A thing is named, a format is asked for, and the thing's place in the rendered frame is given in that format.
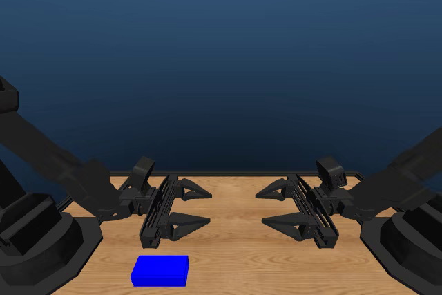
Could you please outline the blue hollow socket block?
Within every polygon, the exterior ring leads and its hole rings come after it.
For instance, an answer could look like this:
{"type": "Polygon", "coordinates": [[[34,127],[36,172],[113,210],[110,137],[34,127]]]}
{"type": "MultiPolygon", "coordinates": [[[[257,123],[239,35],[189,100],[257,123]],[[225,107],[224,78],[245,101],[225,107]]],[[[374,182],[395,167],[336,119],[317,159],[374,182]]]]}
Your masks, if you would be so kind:
{"type": "Polygon", "coordinates": [[[134,287],[185,287],[189,272],[187,255],[139,256],[131,272],[134,287]]]}

